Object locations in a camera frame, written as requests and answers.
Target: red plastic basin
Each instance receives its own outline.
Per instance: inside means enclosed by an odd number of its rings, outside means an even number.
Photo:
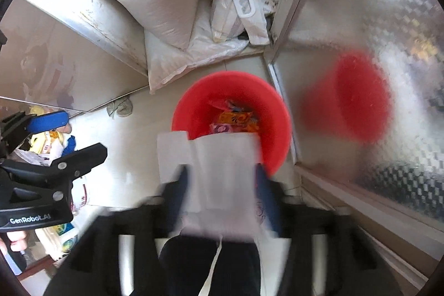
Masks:
[[[209,100],[227,99],[249,107],[259,119],[263,164],[269,176],[285,161],[291,140],[290,116],[276,90],[263,79],[237,71],[221,71],[194,83],[174,111],[172,131],[187,131],[189,139],[210,134],[210,124],[222,112]]]

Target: red bucket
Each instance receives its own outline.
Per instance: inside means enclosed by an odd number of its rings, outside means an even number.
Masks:
[[[307,129],[366,144],[384,136],[390,113],[384,73],[361,52],[341,55],[301,102]]]
[[[210,134],[221,113],[211,100],[231,100],[249,107],[259,119],[263,163],[271,176],[284,163],[290,147],[291,123],[284,101],[263,79],[245,72],[221,71],[194,83],[174,111],[172,131],[187,131],[190,139]]]

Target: yellow package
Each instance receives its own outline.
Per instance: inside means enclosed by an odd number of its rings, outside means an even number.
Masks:
[[[244,132],[250,132],[250,133],[258,133],[259,132],[259,122],[251,118],[248,120],[246,126],[242,129]]]
[[[60,143],[63,144],[63,134],[57,131],[46,131],[35,134],[31,137],[31,147],[30,151],[41,154],[41,153],[49,153],[51,149],[51,144],[59,139]]]
[[[29,114],[36,114],[37,116],[41,116],[42,114],[45,114],[45,109],[40,105],[33,105],[29,109]]]
[[[216,123],[243,125],[251,118],[252,112],[223,112]]]

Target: debris on floor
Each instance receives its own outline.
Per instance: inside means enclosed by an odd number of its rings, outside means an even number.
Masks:
[[[107,105],[107,113],[112,119],[116,113],[119,117],[128,117],[133,113],[133,104],[129,96],[122,97]]]

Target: blue cloth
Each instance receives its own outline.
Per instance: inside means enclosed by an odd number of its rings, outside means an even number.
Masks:
[[[75,137],[74,136],[69,137],[67,142],[68,142],[68,144],[63,149],[62,157],[66,156],[67,154],[70,154],[70,153],[74,152],[74,149],[75,149]]]

